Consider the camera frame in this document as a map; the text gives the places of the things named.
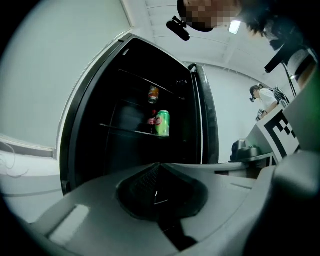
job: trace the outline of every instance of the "white wall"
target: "white wall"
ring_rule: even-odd
[[[210,83],[215,104],[219,132],[219,163],[230,161],[231,147],[245,139],[256,124],[262,105],[252,103],[249,89],[258,81],[233,71],[206,65],[205,73]]]
[[[0,134],[56,146],[68,96],[90,61],[130,28],[120,0],[44,0],[0,63]]]

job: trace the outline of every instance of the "beverage can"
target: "beverage can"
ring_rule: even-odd
[[[159,99],[159,88],[151,85],[149,94],[148,94],[148,100],[151,104],[157,103]]]
[[[158,112],[155,118],[156,134],[160,136],[169,136],[170,133],[170,115],[166,110]]]

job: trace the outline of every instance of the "person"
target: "person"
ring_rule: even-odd
[[[250,88],[250,94],[252,96],[252,99],[250,99],[252,102],[255,99],[260,99],[262,101],[263,106],[264,106],[264,111],[262,112],[261,115],[258,115],[259,120],[263,119],[272,110],[274,110],[278,105],[278,101],[275,97],[274,92],[271,89],[264,87],[260,83],[258,85],[254,85]]]
[[[285,43],[295,42],[295,53],[289,54],[283,62],[302,89],[317,68],[314,55],[304,46],[306,40],[301,32],[303,29],[308,38],[315,36],[314,31],[310,32],[310,22],[301,15],[308,13],[308,17],[313,17],[309,13],[318,10],[316,6],[310,9],[309,2],[311,0],[304,4],[291,0],[178,0],[177,10],[188,26],[201,32],[227,27],[232,20],[237,20],[245,23],[253,34],[266,37],[275,51]]]

